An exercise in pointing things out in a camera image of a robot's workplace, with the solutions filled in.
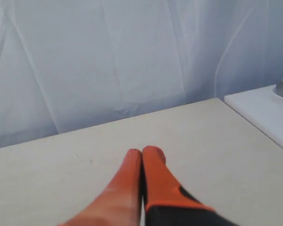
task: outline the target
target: white curtain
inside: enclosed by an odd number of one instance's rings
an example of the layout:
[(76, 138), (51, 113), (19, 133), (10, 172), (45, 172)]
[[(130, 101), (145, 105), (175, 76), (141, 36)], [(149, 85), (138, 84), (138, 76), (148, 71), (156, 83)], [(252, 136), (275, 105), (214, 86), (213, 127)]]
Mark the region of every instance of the white curtain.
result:
[(0, 0), (0, 147), (282, 78), (283, 0)]

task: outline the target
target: table surface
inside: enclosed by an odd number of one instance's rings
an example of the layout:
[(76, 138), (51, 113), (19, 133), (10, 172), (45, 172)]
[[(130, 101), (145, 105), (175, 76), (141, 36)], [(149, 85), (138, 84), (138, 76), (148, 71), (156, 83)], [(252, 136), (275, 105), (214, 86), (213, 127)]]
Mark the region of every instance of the table surface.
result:
[(218, 99), (0, 149), (0, 226), (54, 226), (89, 204), (129, 148), (161, 147), (197, 199), (283, 226), (283, 149)]
[(283, 148), (283, 98), (275, 86), (253, 89), (225, 97), (225, 102)]

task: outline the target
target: white table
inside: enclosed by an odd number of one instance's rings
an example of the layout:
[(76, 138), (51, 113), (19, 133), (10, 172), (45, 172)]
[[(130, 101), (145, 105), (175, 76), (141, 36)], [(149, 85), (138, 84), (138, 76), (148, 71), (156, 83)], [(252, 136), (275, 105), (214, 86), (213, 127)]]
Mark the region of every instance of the white table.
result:
[(283, 98), (268, 86), (225, 97), (225, 102), (283, 148)]
[(283, 226), (283, 149), (218, 99), (0, 149), (0, 226), (54, 226), (129, 148), (160, 146), (195, 197), (244, 226)]

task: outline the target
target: orange rubber grip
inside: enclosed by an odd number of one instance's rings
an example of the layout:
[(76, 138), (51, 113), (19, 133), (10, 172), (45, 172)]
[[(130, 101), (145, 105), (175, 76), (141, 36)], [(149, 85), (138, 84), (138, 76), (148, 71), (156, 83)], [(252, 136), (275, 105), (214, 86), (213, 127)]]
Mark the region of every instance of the orange rubber grip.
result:
[(60, 226), (139, 226), (141, 164), (141, 152), (130, 149), (101, 195)]
[(211, 207), (191, 200), (180, 192), (181, 184), (166, 167), (163, 151), (147, 146), (142, 152), (147, 187), (146, 213), (154, 206), (181, 207), (214, 211)]

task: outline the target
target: white object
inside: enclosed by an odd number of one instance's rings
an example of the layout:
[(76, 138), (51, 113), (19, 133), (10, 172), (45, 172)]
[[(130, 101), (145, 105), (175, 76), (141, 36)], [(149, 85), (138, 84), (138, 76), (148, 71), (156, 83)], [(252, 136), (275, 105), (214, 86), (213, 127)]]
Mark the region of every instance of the white object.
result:
[(0, 147), (282, 76), (283, 0), (0, 0)]
[(129, 148), (161, 147), (183, 186), (245, 226), (283, 226), (283, 149), (218, 99), (0, 149), (0, 226), (57, 225)]
[(225, 102), (283, 148), (283, 98), (275, 86), (232, 94)]

